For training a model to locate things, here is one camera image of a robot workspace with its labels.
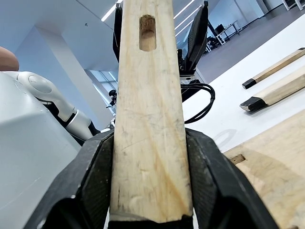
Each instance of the robotic arm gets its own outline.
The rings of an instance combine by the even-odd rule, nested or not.
[[[74,137],[86,141],[100,133],[82,111],[70,104],[49,80],[31,72],[4,72],[18,80]]]

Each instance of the black end cap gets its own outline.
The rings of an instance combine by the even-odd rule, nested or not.
[[[155,223],[152,221],[131,221],[131,222],[118,222],[110,221],[108,229],[193,229],[193,218],[183,216],[180,221],[168,223]]]
[[[240,104],[240,107],[245,111],[255,112],[267,107],[268,105],[261,98],[251,97],[247,101]]]
[[[253,85],[256,85],[256,81],[254,79],[250,79],[243,83],[243,88],[248,89],[248,88],[252,87]]]

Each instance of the wooden plank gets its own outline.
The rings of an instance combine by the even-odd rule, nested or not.
[[[305,66],[265,88],[240,104],[245,111],[255,112],[271,106],[305,87]]]
[[[227,151],[280,228],[305,229],[305,110]]]
[[[243,83],[244,89],[248,89],[253,85],[257,84],[258,82],[261,82],[262,80],[266,79],[267,77],[276,73],[277,71],[285,68],[287,65],[291,64],[293,61],[296,61],[297,59],[299,59],[304,55],[305,55],[305,48],[298,49],[294,53],[286,56],[285,58],[275,63],[271,67],[267,68],[266,70],[252,77],[250,80],[244,82]]]
[[[193,214],[172,0],[125,0],[111,220]]]

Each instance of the mortise slot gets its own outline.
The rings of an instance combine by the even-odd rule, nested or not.
[[[246,158],[242,155],[242,154],[239,154],[233,158],[230,158],[230,161],[234,164],[234,165],[237,165],[238,163],[241,163],[243,161],[245,161]]]
[[[151,15],[144,15],[140,18],[140,49],[150,52],[156,48],[156,20]]]

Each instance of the table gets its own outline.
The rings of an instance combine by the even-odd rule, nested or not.
[[[223,30],[220,34],[218,34],[218,35],[216,36],[216,38],[218,39],[218,41],[219,41],[219,43],[220,43],[221,45],[225,44],[225,40],[221,38],[221,35],[222,35],[223,33],[227,36],[228,40],[230,40],[229,36],[226,34],[226,31],[227,31],[230,27],[233,26],[234,29],[235,29],[235,31],[236,31],[236,33],[239,35],[239,31],[237,30],[237,28],[236,28],[236,26],[235,26],[235,23],[236,23],[236,22],[237,22],[237,21],[234,21],[233,23],[229,24],[225,30]]]
[[[290,9],[291,9],[293,6],[295,6],[295,5],[298,6],[299,10],[303,10],[303,7],[305,6],[305,4],[302,5],[302,4],[300,3],[300,0],[295,0],[295,3],[293,3],[291,6],[288,6],[286,0],[282,0],[282,2],[283,2],[284,6],[286,7],[287,10],[290,10]]]
[[[252,88],[242,88],[242,83],[246,80],[295,50],[305,47],[305,32],[299,30],[304,24],[305,15],[211,82],[210,85],[216,91],[211,111],[202,120],[186,127],[213,138],[220,150],[225,152],[305,109],[304,89],[253,115],[239,107],[240,103],[252,95],[305,65],[304,56]],[[295,34],[294,42],[290,42],[291,34]],[[207,92],[196,93],[183,103],[184,119],[201,111],[209,101],[210,95]]]

